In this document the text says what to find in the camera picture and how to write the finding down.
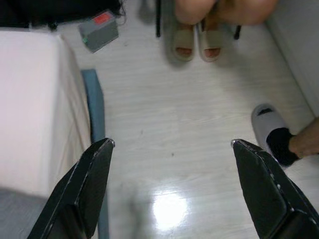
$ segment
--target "white slipper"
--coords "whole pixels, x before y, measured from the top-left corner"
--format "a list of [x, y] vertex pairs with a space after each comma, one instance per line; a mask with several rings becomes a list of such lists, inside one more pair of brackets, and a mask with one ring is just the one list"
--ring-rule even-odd
[[[176, 30], [173, 36], [172, 51], [174, 56], [180, 61], [190, 61], [194, 58], [194, 31], [193, 30]], [[181, 55], [177, 48], [191, 49], [189, 56]]]
[[284, 127], [288, 128], [284, 119], [272, 105], [262, 104], [254, 109], [251, 115], [251, 122], [259, 146], [273, 155], [266, 140], [273, 130]]
[[198, 27], [198, 42], [199, 42], [199, 51], [200, 56], [206, 62], [216, 61], [220, 55], [215, 57], [207, 57], [205, 50], [208, 49], [221, 49], [222, 48], [222, 33], [219, 30], [209, 30], [204, 31], [202, 23]]

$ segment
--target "chair leg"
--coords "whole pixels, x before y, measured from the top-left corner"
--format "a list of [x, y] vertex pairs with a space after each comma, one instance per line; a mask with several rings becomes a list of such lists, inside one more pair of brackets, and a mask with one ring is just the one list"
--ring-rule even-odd
[[156, 0], [156, 37], [160, 37], [161, 0]]
[[240, 37], [240, 31], [241, 31], [241, 25], [238, 25], [238, 26], [236, 27], [236, 32], [235, 32], [235, 35], [234, 35], [234, 39], [235, 39], [235, 40], [238, 40], [238, 39], [239, 39], [239, 37]]

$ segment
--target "bed sheet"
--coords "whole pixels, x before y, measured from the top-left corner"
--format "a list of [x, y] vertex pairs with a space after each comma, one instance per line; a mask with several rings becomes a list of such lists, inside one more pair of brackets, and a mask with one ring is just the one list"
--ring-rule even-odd
[[81, 72], [62, 36], [0, 31], [0, 187], [48, 197], [91, 144]]

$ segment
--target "glossy floor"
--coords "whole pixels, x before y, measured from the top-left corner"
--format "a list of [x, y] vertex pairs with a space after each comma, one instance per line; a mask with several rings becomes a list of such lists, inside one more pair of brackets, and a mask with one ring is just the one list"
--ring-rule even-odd
[[[95, 54], [76, 23], [59, 26], [81, 68], [97, 69], [104, 91], [107, 136], [117, 145], [108, 185], [111, 239], [257, 238], [230, 140], [256, 142], [250, 114], [260, 103], [273, 103], [293, 132], [313, 115], [265, 26], [244, 27], [239, 41], [225, 27], [216, 63], [196, 50], [181, 64], [168, 54], [171, 19], [165, 14], [164, 36], [155, 38], [147, 6], [126, 1], [120, 37]], [[287, 173], [319, 210], [319, 160], [302, 160]]]

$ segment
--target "beige slide sandal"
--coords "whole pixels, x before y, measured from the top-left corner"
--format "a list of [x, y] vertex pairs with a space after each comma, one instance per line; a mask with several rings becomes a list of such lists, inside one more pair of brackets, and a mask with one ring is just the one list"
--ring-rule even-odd
[[206, 62], [216, 61], [220, 55], [214, 57], [207, 57], [205, 50], [207, 49], [221, 49], [222, 48], [222, 33], [219, 30], [203, 30], [202, 24], [198, 28], [198, 43], [200, 56]]
[[[173, 36], [172, 51], [174, 56], [180, 61], [190, 61], [194, 58], [194, 31], [176, 30]], [[177, 52], [177, 48], [191, 49], [191, 54], [189, 56], [182, 55]]]

